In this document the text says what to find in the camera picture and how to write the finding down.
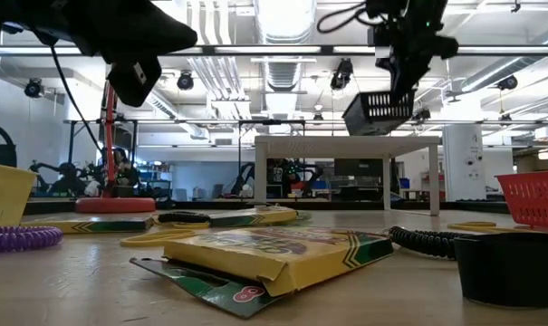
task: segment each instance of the purple coiled cord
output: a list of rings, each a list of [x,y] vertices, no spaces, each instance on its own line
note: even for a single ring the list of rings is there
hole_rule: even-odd
[[[62,230],[52,226],[0,226],[0,252],[45,248],[62,237]]]

